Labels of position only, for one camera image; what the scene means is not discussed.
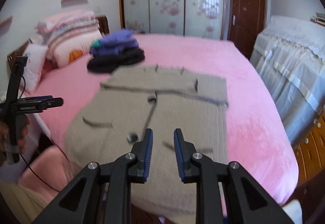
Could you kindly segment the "person left hand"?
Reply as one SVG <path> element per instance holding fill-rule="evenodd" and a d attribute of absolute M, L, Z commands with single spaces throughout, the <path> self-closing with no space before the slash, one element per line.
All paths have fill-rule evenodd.
<path fill-rule="evenodd" d="M 26 136 L 28 134 L 28 126 L 30 125 L 30 119 L 27 118 L 26 124 L 24 125 L 24 127 L 22 128 L 22 136 L 21 138 L 18 140 L 18 146 L 20 148 L 20 152 L 22 154 L 24 154 L 25 152 L 25 146 L 26 146 Z M 4 148 L 4 138 L 8 135 L 9 133 L 9 129 L 6 123 L 1 122 L 1 131 L 0 131 L 0 148 L 1 148 L 1 152 L 5 151 Z"/>

